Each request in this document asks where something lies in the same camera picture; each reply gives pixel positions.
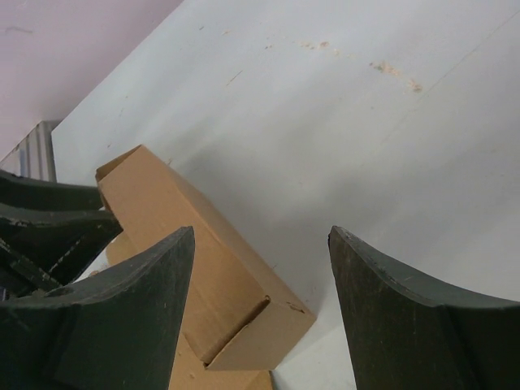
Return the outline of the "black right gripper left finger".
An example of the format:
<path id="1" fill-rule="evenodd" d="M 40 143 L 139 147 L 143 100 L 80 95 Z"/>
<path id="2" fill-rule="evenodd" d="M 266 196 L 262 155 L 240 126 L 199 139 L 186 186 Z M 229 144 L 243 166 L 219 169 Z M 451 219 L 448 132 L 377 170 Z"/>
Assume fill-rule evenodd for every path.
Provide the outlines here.
<path id="1" fill-rule="evenodd" d="M 194 251 L 181 227 L 94 276 L 4 301 L 2 388 L 167 388 Z"/>

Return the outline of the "brown cardboard paper box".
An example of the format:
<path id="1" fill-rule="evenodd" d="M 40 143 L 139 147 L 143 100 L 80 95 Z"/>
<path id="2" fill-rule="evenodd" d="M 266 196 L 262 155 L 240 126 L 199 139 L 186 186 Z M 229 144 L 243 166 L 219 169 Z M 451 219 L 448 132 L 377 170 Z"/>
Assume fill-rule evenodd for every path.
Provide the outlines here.
<path id="1" fill-rule="evenodd" d="M 311 328 L 312 312 L 202 193 L 143 145 L 95 176 L 123 229 L 107 247 L 110 264 L 178 228 L 194 230 L 171 388 L 272 388 L 271 372 Z"/>

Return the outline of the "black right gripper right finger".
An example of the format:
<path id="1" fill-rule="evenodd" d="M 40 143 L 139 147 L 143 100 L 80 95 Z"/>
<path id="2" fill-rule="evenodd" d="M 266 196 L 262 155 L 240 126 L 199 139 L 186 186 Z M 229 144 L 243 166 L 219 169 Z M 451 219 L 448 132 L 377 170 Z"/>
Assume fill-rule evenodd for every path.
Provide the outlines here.
<path id="1" fill-rule="evenodd" d="M 516 301 L 448 284 L 339 226 L 327 243 L 357 388 L 518 388 Z"/>

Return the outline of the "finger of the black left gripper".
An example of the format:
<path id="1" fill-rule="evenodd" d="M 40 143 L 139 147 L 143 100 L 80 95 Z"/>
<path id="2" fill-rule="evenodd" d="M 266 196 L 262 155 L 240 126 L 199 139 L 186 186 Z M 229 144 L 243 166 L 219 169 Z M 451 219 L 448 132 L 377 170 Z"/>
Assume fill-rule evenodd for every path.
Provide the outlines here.
<path id="1" fill-rule="evenodd" d="M 122 228 L 105 210 L 41 211 L 1 205 L 1 287 L 13 297 L 67 285 Z"/>
<path id="2" fill-rule="evenodd" d="M 41 211 L 100 210 L 96 187 L 60 184 L 14 175 L 1 170 L 1 203 Z"/>

